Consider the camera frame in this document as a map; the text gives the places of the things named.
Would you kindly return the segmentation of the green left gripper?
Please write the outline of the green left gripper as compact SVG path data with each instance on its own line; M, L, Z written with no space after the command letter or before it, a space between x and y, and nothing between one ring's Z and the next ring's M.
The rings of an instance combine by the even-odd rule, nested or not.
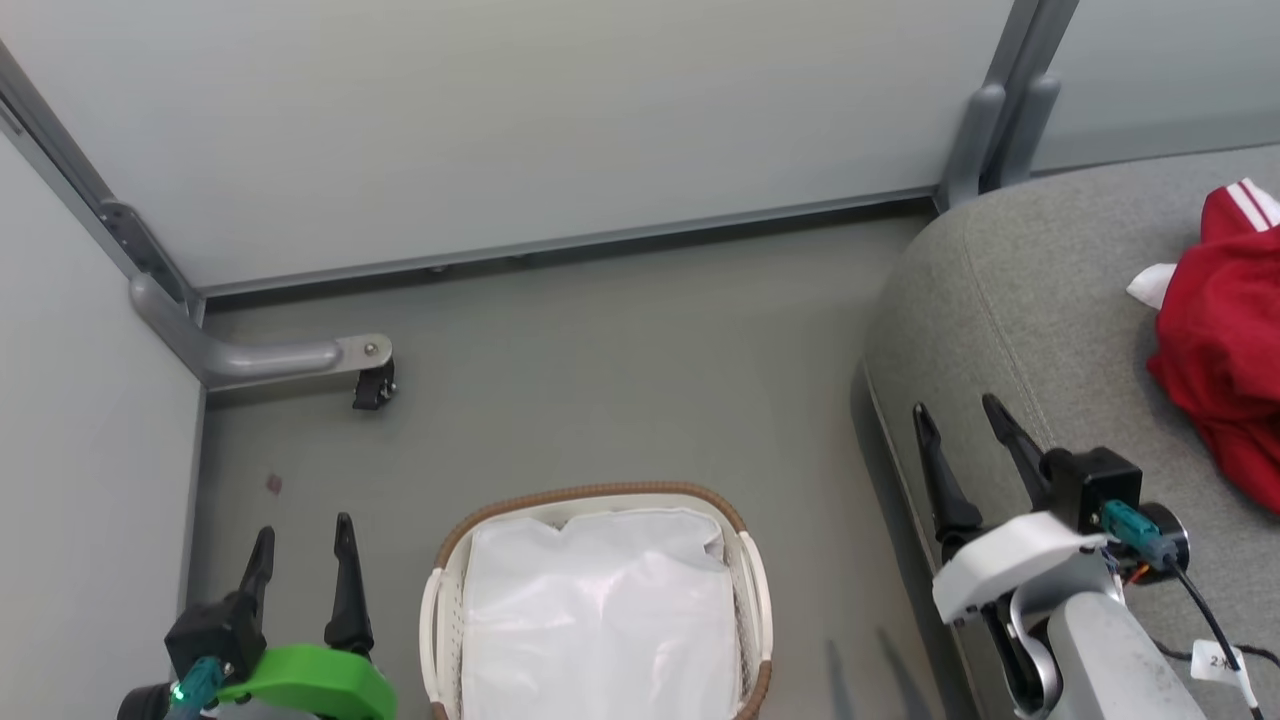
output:
M259 530L239 582L239 592L256 602L274 573L275 532ZM248 696L278 708L291 708L330 720L396 720L398 697L384 674L366 657L375 639L355 524L348 512L335 520L334 556L338 562L335 594L324 642L288 644L265 651L250 678L223 687L221 705Z

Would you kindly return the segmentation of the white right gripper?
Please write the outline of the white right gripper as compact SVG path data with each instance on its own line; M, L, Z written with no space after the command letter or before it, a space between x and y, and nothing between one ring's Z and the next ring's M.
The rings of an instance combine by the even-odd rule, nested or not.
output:
M1032 510L1046 510L1051 491L1041 473L1039 446L996 395L984 393L982 406L995 438L1018 470ZM951 625L974 618L983 606L1052 571L1082 550L1106 546L1105 533L1082 534L1052 512L1028 512L984 533L980 510L964 495L927 406L915 404L911 419L934 539L941 547L961 547L932 582L932 598L942 623Z

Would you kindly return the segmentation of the red and white shirt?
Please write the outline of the red and white shirt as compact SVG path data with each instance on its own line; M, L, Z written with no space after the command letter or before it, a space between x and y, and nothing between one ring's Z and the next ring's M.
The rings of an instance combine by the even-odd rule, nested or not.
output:
M1156 313L1149 374L1225 478L1280 515L1280 199L1251 178L1216 188L1198 243L1126 291Z

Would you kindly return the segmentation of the grey fabric sofa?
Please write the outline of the grey fabric sofa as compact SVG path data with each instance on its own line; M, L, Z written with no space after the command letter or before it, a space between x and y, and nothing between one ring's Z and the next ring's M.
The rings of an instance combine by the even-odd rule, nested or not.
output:
M1147 363L1156 313L1126 288L1201 238L1206 197L1251 178L1280 199L1280 143L1034 179L943 213L897 263L864 368L932 571L941 566L913 425L924 404L986 523L1030 511L982 406L996 395L1042 451L1111 448L1190 543L1187 583L1125 589L1208 720L1280 720L1280 515L1220 471ZM1194 641L1244 656L1254 703L1190 676Z

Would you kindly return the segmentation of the black caster wheel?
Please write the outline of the black caster wheel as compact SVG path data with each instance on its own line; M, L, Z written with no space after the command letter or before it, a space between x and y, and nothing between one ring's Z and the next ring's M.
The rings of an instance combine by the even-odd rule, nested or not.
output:
M396 361L388 359L380 366L360 372L352 407L364 413L379 411L394 398L397 389Z

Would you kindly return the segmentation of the grey partition support leg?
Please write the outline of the grey partition support leg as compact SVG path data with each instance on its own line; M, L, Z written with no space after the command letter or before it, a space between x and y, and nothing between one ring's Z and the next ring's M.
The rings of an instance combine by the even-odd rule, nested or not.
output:
M393 343L380 333L275 345L236 345L218 340L198 327L146 274L131 279L129 299L137 316L211 392L375 372L392 364Z
M1032 163L1061 87L1059 78L1047 74L1036 76L1029 82L992 167L989 178L992 190L1020 184L1030 178Z
M969 202L980 193L986 154L996 136L1005 101L1006 91L1001 83L984 85L969 97L934 192L934 205L940 214Z

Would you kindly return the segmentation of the white laundry basket brown rim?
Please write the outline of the white laundry basket brown rim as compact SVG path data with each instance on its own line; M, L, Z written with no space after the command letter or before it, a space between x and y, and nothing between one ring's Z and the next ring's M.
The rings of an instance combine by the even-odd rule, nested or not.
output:
M759 548L740 512L722 496L687 483L581 486L489 505L466 516L445 538L424 588L419 655L430 710L428 720L463 720L461 662L463 583L471 538L485 521L535 518L561 527L580 515L639 509L689 509L718 521L733 583L739 629L740 701L732 720L758 720L773 673L771 591Z

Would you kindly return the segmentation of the dark partition hinge bracket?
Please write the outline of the dark partition hinge bracket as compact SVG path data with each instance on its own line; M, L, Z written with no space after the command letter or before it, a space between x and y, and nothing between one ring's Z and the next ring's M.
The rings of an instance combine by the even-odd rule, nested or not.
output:
M186 278L138 211L127 202L105 199L97 214L136 269L152 277L179 305L187 306L189 286Z

